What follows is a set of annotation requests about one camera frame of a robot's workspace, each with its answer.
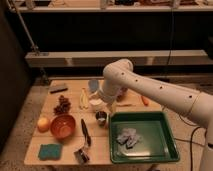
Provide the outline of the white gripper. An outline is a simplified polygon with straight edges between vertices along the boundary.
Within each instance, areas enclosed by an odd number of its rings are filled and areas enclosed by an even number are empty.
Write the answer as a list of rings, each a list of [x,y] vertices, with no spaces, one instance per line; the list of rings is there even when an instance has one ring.
[[[102,90],[99,91],[100,98],[106,103],[106,107],[111,113],[116,112],[116,100],[114,96],[110,96],[103,92]]]

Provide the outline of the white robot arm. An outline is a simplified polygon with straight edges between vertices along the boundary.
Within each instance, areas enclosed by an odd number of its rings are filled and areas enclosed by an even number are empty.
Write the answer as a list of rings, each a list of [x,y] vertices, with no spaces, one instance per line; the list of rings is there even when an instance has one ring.
[[[127,88],[205,128],[207,133],[199,171],[213,171],[213,95],[135,74],[128,59],[108,64],[103,69],[103,76],[98,95],[105,103],[112,104],[119,90]]]

